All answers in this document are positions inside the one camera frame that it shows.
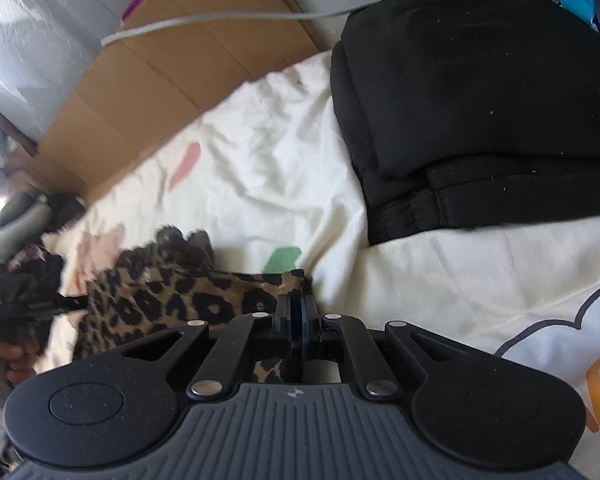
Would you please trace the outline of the person's bare left hand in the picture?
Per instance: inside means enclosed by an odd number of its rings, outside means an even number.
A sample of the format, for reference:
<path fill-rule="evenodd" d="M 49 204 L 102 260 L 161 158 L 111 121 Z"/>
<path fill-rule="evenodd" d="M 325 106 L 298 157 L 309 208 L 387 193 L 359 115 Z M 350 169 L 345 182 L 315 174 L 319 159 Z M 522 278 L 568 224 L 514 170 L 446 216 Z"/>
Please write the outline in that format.
<path fill-rule="evenodd" d="M 18 386 L 35 375 L 34 364 L 38 359 L 38 342 L 27 340 L 22 346 L 0 341 L 0 365 L 5 367 L 5 378 Z"/>

